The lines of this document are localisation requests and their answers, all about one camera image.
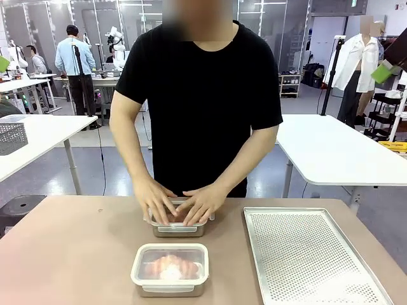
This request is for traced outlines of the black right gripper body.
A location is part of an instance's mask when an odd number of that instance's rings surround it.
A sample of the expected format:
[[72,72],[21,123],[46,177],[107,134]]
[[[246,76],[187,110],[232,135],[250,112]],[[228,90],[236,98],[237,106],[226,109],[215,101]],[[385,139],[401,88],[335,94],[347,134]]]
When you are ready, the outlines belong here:
[[388,69],[400,68],[406,71],[406,35],[400,35],[385,49],[382,64]]

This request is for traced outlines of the person's right hand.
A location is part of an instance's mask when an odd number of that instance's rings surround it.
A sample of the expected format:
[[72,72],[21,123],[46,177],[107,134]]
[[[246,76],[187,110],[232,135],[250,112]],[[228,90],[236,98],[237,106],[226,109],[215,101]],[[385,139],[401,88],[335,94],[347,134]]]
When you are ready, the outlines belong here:
[[169,224],[167,210],[172,215],[177,215],[177,212],[171,202],[171,198],[177,198],[169,189],[157,183],[150,176],[136,177],[132,179],[134,194],[140,204],[145,218],[150,221],[149,212],[152,212],[155,221],[160,224]]

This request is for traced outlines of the person's left hand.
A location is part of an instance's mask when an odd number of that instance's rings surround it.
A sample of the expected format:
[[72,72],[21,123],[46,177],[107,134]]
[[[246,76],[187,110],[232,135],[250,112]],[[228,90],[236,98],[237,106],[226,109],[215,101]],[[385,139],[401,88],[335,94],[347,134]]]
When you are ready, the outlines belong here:
[[176,215],[190,208],[183,220],[185,226],[205,222],[212,213],[218,210],[228,195],[228,190],[213,183],[200,189],[184,191],[188,198],[176,208]]

